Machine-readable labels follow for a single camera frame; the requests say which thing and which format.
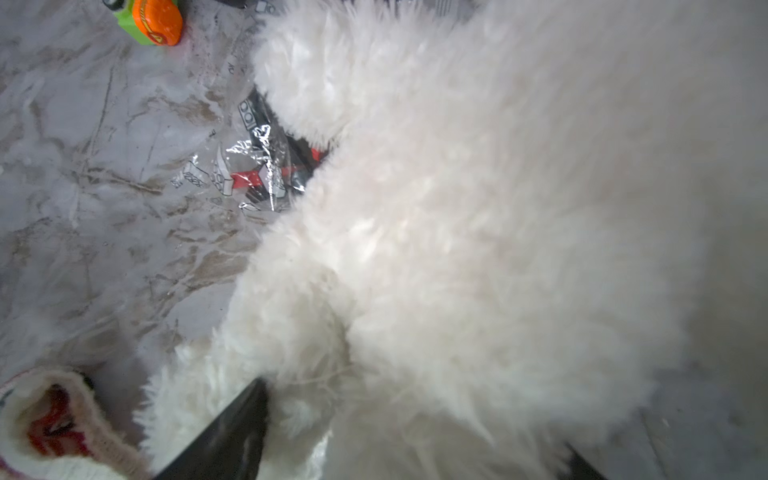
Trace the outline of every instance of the plastic bag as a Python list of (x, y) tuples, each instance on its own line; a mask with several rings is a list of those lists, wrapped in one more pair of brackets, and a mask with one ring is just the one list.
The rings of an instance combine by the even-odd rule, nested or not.
[(272, 0), (249, 2), (246, 24), (227, 56), (224, 123), (200, 145), (171, 180), (199, 189), (215, 188), (219, 205), (237, 205), (249, 212), (280, 212), (301, 195), (312, 172), (325, 157), (300, 138), (284, 131), (263, 96), (253, 86), (250, 53), (263, 15), (277, 15), (282, 4)]

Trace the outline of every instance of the white dog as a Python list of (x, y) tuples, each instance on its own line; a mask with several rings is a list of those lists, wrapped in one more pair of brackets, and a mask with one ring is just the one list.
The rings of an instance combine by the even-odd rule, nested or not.
[(256, 376), (275, 479), (329, 428), (332, 480), (554, 478), (691, 331), (760, 401), (764, 4), (498, 1), (459, 25), (407, 5), (268, 21), (258, 87), (335, 148), (223, 325), (152, 379), (153, 466)]

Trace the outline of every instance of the marble floor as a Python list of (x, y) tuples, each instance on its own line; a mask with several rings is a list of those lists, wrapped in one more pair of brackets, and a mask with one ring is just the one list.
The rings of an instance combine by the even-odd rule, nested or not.
[[(226, 131), (235, 41), (251, 22), (214, 0), (182, 9), (181, 43), (159, 48), (97, 0), (0, 4), (0, 382), (80, 366), (134, 442), (139, 386), (221, 319), (271, 218), (172, 181)], [(747, 423), (692, 365), (586, 456), (623, 480), (768, 478)]]

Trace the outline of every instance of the orange toy part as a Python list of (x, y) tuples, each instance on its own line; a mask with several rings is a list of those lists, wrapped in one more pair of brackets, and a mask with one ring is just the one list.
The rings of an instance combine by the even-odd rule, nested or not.
[(171, 0), (134, 0), (134, 22), (158, 45), (176, 45), (181, 37), (181, 12)]

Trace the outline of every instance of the toy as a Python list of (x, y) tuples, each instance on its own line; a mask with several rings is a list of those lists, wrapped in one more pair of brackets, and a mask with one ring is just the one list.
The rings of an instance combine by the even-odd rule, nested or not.
[(102, 0), (141, 45), (176, 45), (184, 21), (177, 0)]

